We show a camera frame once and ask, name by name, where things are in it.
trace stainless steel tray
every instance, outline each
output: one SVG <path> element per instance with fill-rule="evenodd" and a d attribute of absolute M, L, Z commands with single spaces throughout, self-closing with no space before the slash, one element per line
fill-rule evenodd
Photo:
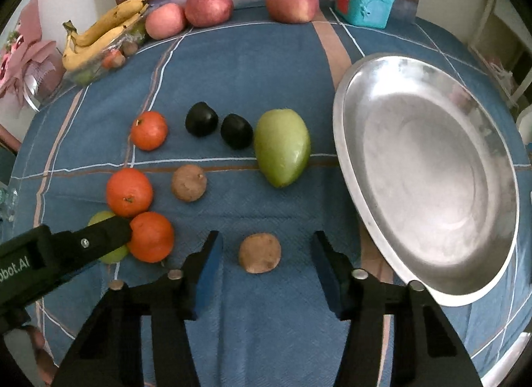
<path fill-rule="evenodd" d="M 340 83 L 333 126 L 351 197 L 399 277 L 446 306 L 487 294 L 512 257 L 519 202 L 508 148 L 471 93 L 427 63 L 373 55 Z"/>

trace metal pin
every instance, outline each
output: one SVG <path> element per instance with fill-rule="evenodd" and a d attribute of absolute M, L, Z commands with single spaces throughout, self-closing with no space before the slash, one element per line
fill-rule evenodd
<path fill-rule="evenodd" d="M 424 284 L 422 284 L 420 281 L 411 281 L 411 282 L 410 282 L 410 287 L 411 287 L 414 291 L 418 291 L 418 292 L 421 292 L 421 291 L 424 291 L 424 290 L 425 290 L 425 286 L 424 286 Z"/>
<path fill-rule="evenodd" d="M 171 281 L 177 281 L 179 279 L 183 279 L 183 272 L 181 270 L 170 270 L 168 272 L 168 278 Z"/>
<path fill-rule="evenodd" d="M 119 291 L 122 288 L 124 288 L 124 281 L 121 281 L 118 279 L 117 281 L 110 281 L 109 282 L 109 289 L 113 291 Z"/>
<path fill-rule="evenodd" d="M 361 268 L 357 268 L 356 270 L 353 270 L 351 275 L 360 281 L 363 281 L 369 277 L 369 274 L 367 271 L 362 270 Z"/>

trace banana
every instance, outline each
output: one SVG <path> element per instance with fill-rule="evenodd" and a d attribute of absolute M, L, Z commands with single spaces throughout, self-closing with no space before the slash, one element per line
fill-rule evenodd
<path fill-rule="evenodd" d="M 73 71 L 79 69 L 87 61 L 91 60 L 97 56 L 101 51 L 108 47 L 113 40 L 116 40 L 127 28 L 132 26 L 135 22 L 140 19 L 141 14 L 136 13 L 122 25 L 117 26 L 104 35 L 102 35 L 98 40 L 96 40 L 92 45 L 78 48 L 79 52 L 75 51 L 75 48 L 72 49 L 74 44 L 74 34 L 75 29 L 68 29 L 68 35 L 66 39 L 65 51 L 63 53 L 63 66 L 68 71 Z"/>
<path fill-rule="evenodd" d="M 144 13 L 147 9 L 148 4 L 146 4 L 145 0 L 124 1 L 104 14 L 83 34 L 72 33 L 72 40 L 79 47 L 90 46 L 107 31 L 116 28 L 136 13 Z M 72 25 L 70 21 L 63 24 L 67 31 L 69 29 L 68 24 Z"/>

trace blue tablecloth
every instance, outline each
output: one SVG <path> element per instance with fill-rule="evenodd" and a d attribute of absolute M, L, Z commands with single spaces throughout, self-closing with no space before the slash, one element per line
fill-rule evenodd
<path fill-rule="evenodd" d="M 3 239 L 39 223 L 54 232 L 85 226 L 106 209 L 110 174 L 134 166 L 153 183 L 152 209 L 176 229 L 167 269 L 199 249 L 209 230 L 224 235 L 212 303 L 199 321 L 187 324 L 202 385 L 333 385 L 348 325 L 328 310 L 309 242 L 323 229 L 336 250 L 355 266 L 364 264 L 356 210 L 334 156 L 332 104 L 345 69 L 378 52 L 422 59 L 464 83 L 498 124 L 515 164 L 520 225 L 507 272 L 480 301 L 444 308 L 484 375 L 532 315 L 532 171 L 488 75 L 453 35 L 420 19 L 390 21 L 376 31 L 343 25 L 324 6 L 314 23 L 283 25 L 270 21 L 264 8 L 252 8 L 237 10 L 222 26 L 152 43 L 122 70 L 71 90 L 35 117 L 11 179 L 20 207 L 14 223 L 4 225 Z M 252 149 L 235 153 L 219 134 L 196 139 L 185 131 L 185 115 L 197 101 L 206 101 L 221 118 L 234 112 L 252 125 L 267 110 L 293 108 L 310 129 L 309 168 L 293 185 L 272 188 L 257 170 Z M 151 153 L 128 140 L 131 122 L 144 109 L 161 112 L 170 126 L 166 143 Z M 177 201 L 170 191 L 172 172 L 184 163 L 199 164 L 208 175 L 206 195 L 193 204 Z M 279 238 L 283 259 L 273 272 L 254 276 L 238 265 L 237 253 L 240 242 L 257 232 Z M 135 286 L 165 271 L 129 256 L 116 266 L 98 264 L 39 301 L 30 311 L 55 361 L 61 362 L 109 280 L 119 277 Z M 143 330 L 150 385 L 148 322 Z M 389 383 L 392 346 L 390 340 L 381 385 Z"/>

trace teal plastic box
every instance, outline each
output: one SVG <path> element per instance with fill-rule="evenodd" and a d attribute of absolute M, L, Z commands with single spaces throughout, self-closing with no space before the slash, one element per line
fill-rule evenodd
<path fill-rule="evenodd" d="M 356 26 L 385 28 L 395 0 L 334 0 L 334 9 Z"/>

